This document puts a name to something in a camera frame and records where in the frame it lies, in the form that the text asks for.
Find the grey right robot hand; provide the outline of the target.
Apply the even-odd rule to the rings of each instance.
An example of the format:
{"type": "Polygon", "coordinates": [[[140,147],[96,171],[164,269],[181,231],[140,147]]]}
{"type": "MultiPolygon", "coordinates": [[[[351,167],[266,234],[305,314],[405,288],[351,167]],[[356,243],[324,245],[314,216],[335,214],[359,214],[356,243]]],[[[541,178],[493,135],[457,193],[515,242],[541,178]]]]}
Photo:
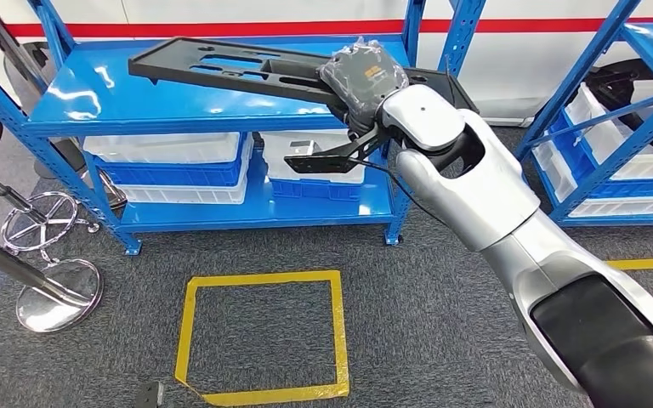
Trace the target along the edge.
{"type": "Polygon", "coordinates": [[[359,136],[374,128],[385,99],[409,85],[403,67],[383,45],[361,37],[337,51],[317,73],[338,97],[327,106],[329,111],[359,136]]]}

